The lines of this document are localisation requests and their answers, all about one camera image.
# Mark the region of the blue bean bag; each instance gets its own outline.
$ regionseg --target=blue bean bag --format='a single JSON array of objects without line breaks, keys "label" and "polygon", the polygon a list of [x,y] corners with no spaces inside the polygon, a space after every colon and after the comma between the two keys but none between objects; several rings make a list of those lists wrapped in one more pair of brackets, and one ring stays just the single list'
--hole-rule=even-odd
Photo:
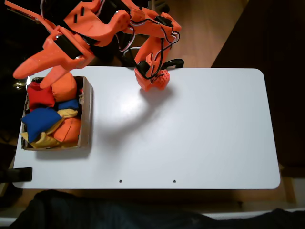
[{"label": "blue bean bag", "polygon": [[71,99],[69,101],[58,104],[58,110],[68,109],[68,108],[77,110],[78,109],[78,100]]},{"label": "blue bean bag", "polygon": [[21,121],[27,126],[28,141],[32,143],[43,131],[61,120],[61,116],[52,108],[37,108],[28,113]]}]

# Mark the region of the orange robotic arm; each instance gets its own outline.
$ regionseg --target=orange robotic arm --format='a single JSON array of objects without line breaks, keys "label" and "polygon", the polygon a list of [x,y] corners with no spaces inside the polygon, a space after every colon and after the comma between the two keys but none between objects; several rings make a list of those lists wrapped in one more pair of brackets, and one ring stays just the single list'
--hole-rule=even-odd
[{"label": "orange robotic arm", "polygon": [[[178,42],[181,30],[170,15],[159,16],[152,10],[140,9],[131,0],[53,0],[46,10],[44,3],[42,0],[41,15],[38,15],[5,1],[12,10],[40,21],[50,32],[43,50],[22,63],[14,72],[14,78],[23,79],[53,67],[41,82],[42,88],[47,87],[72,69],[87,66],[94,58],[92,45],[106,46],[114,36],[118,38],[118,32],[123,32],[131,34],[132,38],[126,47],[120,47],[122,52],[130,51],[136,34],[150,36],[133,61],[135,74],[146,91],[152,86],[165,88],[169,74],[162,65],[170,46]],[[105,6],[110,9],[109,21],[103,17]]]}]

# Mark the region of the white table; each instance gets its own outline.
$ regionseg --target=white table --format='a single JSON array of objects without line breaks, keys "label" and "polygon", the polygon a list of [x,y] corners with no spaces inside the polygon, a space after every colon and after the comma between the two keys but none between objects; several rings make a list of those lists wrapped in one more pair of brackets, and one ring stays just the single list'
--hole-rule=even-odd
[{"label": "white table", "polygon": [[[45,76],[48,70],[33,77]],[[182,68],[164,91],[140,90],[134,71],[72,71],[93,86],[91,149],[21,149],[20,188],[271,189],[280,183],[263,74]]]}]

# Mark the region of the open box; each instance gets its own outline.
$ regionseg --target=open box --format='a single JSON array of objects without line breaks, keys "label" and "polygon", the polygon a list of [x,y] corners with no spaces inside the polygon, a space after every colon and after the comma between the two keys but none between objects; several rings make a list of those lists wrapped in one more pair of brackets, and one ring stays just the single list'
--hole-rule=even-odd
[{"label": "open box", "polygon": [[[48,147],[48,148],[33,148],[23,137],[21,137],[21,148],[25,150],[34,150],[34,151],[42,151],[42,150],[64,150],[64,149],[76,149],[76,148],[86,148],[90,146],[90,138],[91,138],[91,122],[92,122],[92,101],[93,101],[93,87],[88,82],[87,78],[84,76],[74,76],[74,79],[77,83],[77,91],[82,89],[81,94],[77,94],[80,108],[77,117],[81,119],[81,131],[78,138],[78,142],[76,146],[73,147],[65,147],[61,148],[61,146],[57,147]],[[43,80],[42,77],[33,78],[32,81],[40,83]],[[25,100],[25,105],[23,109],[23,116],[30,112],[29,110],[29,98],[28,95]],[[21,123],[21,131],[26,132],[27,128],[24,123]]]}]

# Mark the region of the black cloth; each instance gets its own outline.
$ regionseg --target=black cloth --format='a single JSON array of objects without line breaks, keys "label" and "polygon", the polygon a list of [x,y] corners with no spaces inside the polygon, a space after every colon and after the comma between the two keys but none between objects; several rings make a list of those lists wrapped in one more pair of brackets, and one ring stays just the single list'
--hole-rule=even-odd
[{"label": "black cloth", "polygon": [[12,229],[304,229],[305,212],[276,209],[250,219],[117,204],[54,190],[38,193]]}]

